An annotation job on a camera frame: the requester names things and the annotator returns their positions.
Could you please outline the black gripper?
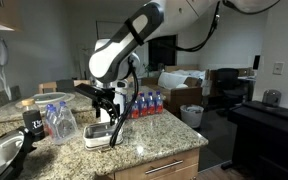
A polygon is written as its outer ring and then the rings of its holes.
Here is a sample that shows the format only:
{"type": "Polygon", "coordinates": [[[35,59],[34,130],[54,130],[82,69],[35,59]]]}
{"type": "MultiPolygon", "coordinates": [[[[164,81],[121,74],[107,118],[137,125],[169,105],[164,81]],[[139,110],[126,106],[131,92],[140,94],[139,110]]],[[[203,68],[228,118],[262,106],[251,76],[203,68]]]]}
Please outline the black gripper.
{"type": "Polygon", "coordinates": [[[90,98],[92,106],[96,110],[96,116],[100,116],[100,110],[104,109],[110,118],[120,115],[118,105],[113,102],[115,98],[114,88],[100,88],[93,85],[81,83],[75,87],[75,91],[90,98]]]}

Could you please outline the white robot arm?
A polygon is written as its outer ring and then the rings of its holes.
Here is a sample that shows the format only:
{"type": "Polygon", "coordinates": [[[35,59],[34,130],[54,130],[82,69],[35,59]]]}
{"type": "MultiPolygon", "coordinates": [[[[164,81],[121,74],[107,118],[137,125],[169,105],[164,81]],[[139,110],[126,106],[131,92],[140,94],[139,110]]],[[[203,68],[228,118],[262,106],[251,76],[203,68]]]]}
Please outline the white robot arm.
{"type": "Polygon", "coordinates": [[[267,11],[281,0],[151,0],[130,16],[109,39],[96,42],[89,68],[97,89],[134,73],[130,58],[146,42],[175,35],[193,24],[212,5],[224,5],[244,15],[267,11]]]}

